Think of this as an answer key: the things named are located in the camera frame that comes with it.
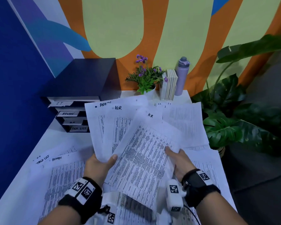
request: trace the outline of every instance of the white desk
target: white desk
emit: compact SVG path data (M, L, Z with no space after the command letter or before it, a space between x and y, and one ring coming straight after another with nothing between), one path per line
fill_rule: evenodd
M135 91L122 91L121 98L135 95ZM161 102L159 91L155 91L151 104ZM171 103L183 104L191 103L191 99L186 90L181 96L175 96ZM54 119L48 127L42 138L39 140L31 154L29 155L14 180L5 191L0 199L0 225L15 225L19 223L20 218L24 215L24 209L21 207L21 200L25 195L25 186L28 182L28 174L33 159L38 157L42 152L51 149L62 143L69 136L77 138L84 147L92 146L92 140L89 133L77 132L67 133L61 125Z

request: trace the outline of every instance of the wall mural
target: wall mural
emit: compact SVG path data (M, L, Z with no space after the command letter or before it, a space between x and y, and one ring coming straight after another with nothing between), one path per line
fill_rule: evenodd
M191 62L185 89L209 85L226 64L215 63L225 46L281 34L281 0L10 0L56 77L74 58L116 58L122 90L137 54L149 65L175 68ZM237 73L249 84L269 55L243 59Z

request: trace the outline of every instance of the hand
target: hand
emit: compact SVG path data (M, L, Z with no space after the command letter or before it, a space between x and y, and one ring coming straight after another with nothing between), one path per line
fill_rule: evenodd
M83 176L93 179L101 188L110 168L116 163L118 156L112 155L108 162L100 162L93 154L85 163Z
M180 149L179 153L175 153L170 149L170 147L166 146L165 154L167 154L175 164L174 174L180 182L187 172L196 169L194 164L182 149Z

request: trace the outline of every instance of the forearm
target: forearm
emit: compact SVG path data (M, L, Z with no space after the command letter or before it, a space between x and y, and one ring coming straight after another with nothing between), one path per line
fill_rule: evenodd
M80 215L69 206L57 206L38 225L80 225Z
M202 225L245 225L242 217L219 194L208 194L196 207Z

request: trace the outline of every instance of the black wristband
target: black wristband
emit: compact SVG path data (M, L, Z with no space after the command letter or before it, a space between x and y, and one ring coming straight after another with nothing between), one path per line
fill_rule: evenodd
M221 194L221 191L213 184L207 174L200 169L186 173L181 183L187 192L185 200L189 207L196 208L209 193L218 192Z
M81 223L92 217L101 207L102 189L91 178L78 179L74 185L65 192L65 196L58 205L72 207L81 216Z

